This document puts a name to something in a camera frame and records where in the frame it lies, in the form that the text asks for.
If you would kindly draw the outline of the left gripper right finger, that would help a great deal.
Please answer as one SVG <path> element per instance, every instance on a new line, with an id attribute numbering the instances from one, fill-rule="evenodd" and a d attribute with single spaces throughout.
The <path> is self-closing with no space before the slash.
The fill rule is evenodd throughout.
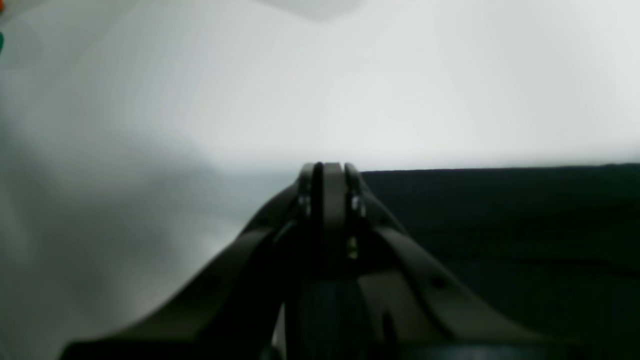
<path id="1" fill-rule="evenodd" d="M 585 360 L 572 339 L 510 319 L 420 247 L 346 164 L 347 253 L 375 333 L 373 360 Z"/>

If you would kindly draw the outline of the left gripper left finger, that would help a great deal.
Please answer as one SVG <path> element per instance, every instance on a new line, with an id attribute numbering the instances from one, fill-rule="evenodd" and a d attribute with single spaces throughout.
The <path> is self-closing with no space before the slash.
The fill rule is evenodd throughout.
<path id="1" fill-rule="evenodd" d="M 302 167 L 240 235 L 160 308 L 62 360 L 276 360 L 281 304 L 345 262 L 346 181 L 338 162 Z"/>

